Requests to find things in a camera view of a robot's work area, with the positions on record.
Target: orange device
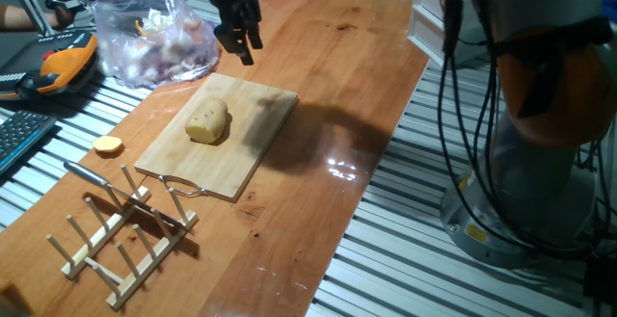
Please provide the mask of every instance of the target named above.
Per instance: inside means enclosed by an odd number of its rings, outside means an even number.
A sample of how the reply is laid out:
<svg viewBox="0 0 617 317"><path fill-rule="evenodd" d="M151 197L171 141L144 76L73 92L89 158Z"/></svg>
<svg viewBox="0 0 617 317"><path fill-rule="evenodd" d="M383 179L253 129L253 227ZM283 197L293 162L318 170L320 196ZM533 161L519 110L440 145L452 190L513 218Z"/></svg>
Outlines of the orange device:
<svg viewBox="0 0 617 317"><path fill-rule="evenodd" d="M96 70L96 37L62 33L26 44L0 67L0 100L34 100L77 92Z"/></svg>

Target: plastic bag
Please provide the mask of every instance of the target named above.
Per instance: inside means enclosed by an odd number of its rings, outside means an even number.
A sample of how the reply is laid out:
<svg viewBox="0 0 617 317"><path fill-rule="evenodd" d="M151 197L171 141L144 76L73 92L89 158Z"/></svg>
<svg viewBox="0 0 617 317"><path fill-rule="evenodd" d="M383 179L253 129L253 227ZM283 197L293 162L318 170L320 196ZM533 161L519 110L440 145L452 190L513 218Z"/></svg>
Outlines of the plastic bag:
<svg viewBox="0 0 617 317"><path fill-rule="evenodd" d="M128 87L193 80L215 66L212 26L184 0L96 0L100 55Z"/></svg>

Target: wooden peg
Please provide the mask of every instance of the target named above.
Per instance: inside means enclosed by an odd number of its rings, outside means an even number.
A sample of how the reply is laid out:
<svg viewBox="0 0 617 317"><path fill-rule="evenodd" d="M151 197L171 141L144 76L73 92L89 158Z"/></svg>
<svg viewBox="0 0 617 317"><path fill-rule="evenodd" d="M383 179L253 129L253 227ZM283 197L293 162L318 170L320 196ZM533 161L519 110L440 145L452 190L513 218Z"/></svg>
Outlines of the wooden peg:
<svg viewBox="0 0 617 317"><path fill-rule="evenodd" d="M154 218L156 219L156 222L163 230L163 234L165 234L165 237L168 239L171 238L172 234L170 230L167 228L167 226L165 225L165 223L163 222L163 219L161 218L161 214L158 212L158 210L152 207L150 209L150 212L154 215Z"/></svg>
<svg viewBox="0 0 617 317"><path fill-rule="evenodd" d="M175 189L170 188L170 194L172 195L172 199L174 200L175 208L177 208L177 212L179 212L182 221L187 224L189 223L189 219L186 218L186 214L184 213L184 209L182 209L182 205L180 204L180 200L177 199L177 195L175 194Z"/></svg>
<svg viewBox="0 0 617 317"><path fill-rule="evenodd" d="M139 236L139 238L142 239L142 242L144 243L146 250L148 251L148 253L150 253L150 256L152 257L152 259L154 259L156 257L156 252L154 252L152 245L150 244L150 242L148 242L148 239L146 238L146 235L144 234L142 229L139 228L139 225L133 225L133 229L135 229L135 232L137 232L137 236Z"/></svg>
<svg viewBox="0 0 617 317"><path fill-rule="evenodd" d="M133 190L133 194L135 195L135 197L141 200L142 195L139 193L139 188L137 188L137 186L135 185L135 181L133 181L133 177L131 177L131 174L128 172L126 165L122 164L120 166L120 169L122 169L122 172L124 172L124 176L126 176L126 180L128 181L128 184L131 186L131 189Z"/></svg>
<svg viewBox="0 0 617 317"><path fill-rule="evenodd" d="M111 271L111 270L105 268L104 266L98 264L94 259L86 257L86 258L84 258L84 261L86 262L86 264L90 265L92 268L94 268L94 265L98 265L100 267L100 270L103 271L103 274L105 274L109 279L111 279L112 282L115 282L116 284L122 284L122 282L123 282L122 277L119 277L113 271Z"/></svg>
<svg viewBox="0 0 617 317"><path fill-rule="evenodd" d="M139 271L137 270L137 267L135 267L135 264L131 260L131 257L128 256L128 253L124 249L124 246L121 243L117 243L116 244L116 248L118 249L118 251L120 251L120 254L122 255L122 258L126 262L126 265L128 265L128 268L131 270L133 275L135 277L137 277L139 275Z"/></svg>
<svg viewBox="0 0 617 317"><path fill-rule="evenodd" d="M51 236L51 234L47 234L46 239L47 241L49 241L51 246L55 247L56 251L58 251L67 260L67 262L70 264L71 267L75 266L75 261L73 260L73 257L68 255L68 252L65 251L65 249L62 246L60 246L60 244L58 244L58 241L56 241L56 239L54 239L54 237Z"/></svg>
<svg viewBox="0 0 617 317"><path fill-rule="evenodd" d="M118 289L118 286L116 284L114 284L114 282L112 282L112 280L107 276L107 274L105 274L103 272L103 270L100 268L100 265L94 264L93 265L93 269L100 276L100 278L103 280L103 282L105 282L105 284L107 284L109 289L111 289L112 292L114 292L114 294L116 294L116 296L118 297L120 295L120 289Z"/></svg>
<svg viewBox="0 0 617 317"><path fill-rule="evenodd" d="M107 192L109 198L114 202L114 204L116 204L116 207L118 207L119 210L122 210L122 204L118 200L118 197L116 197L116 194L114 194L112 186L110 186L107 182L101 182L100 185L105 189L105 192Z"/></svg>
<svg viewBox="0 0 617 317"><path fill-rule="evenodd" d="M70 215L67 216L67 221L70 223L70 225L73 226L73 228L75 228L75 231L77 231L77 234L79 234L79 237L81 237L81 239L84 240L86 245L88 245L88 249L91 249L93 247L93 242L90 240L88 235L86 235L86 233L81 228L81 226L79 226L77 222L75 221L75 219L73 219L73 217Z"/></svg>
<svg viewBox="0 0 617 317"><path fill-rule="evenodd" d="M105 229L105 231L109 231L109 225L103 218L103 215L100 214L100 211L98 211L98 209L96 208L96 205L94 205L93 200L90 197L87 197L84 201L93 210L94 215L98 218L98 221L103 225L103 228Z"/></svg>

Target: potato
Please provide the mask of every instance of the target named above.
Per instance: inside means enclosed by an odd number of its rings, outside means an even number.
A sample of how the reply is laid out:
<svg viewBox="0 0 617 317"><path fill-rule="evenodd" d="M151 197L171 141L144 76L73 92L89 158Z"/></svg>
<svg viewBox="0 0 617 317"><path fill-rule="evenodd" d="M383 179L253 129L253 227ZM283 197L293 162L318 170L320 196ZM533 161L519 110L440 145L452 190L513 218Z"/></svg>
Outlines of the potato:
<svg viewBox="0 0 617 317"><path fill-rule="evenodd" d="M228 105L223 99L207 98L186 120L184 131L198 143L212 144L225 131L227 113Z"/></svg>
<svg viewBox="0 0 617 317"><path fill-rule="evenodd" d="M122 145L122 140L113 136L103 135L93 141L93 147L99 152L115 152Z"/></svg>

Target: yellow label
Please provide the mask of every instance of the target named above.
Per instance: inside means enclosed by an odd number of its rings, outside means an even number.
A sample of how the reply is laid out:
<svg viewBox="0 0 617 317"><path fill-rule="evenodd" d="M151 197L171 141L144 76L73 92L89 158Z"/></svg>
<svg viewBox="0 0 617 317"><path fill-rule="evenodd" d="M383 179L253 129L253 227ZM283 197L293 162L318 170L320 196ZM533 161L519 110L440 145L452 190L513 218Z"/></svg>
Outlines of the yellow label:
<svg viewBox="0 0 617 317"><path fill-rule="evenodd" d="M465 227L465 233L482 244L486 242L486 231L480 229L479 227L471 223L467 224L467 226Z"/></svg>

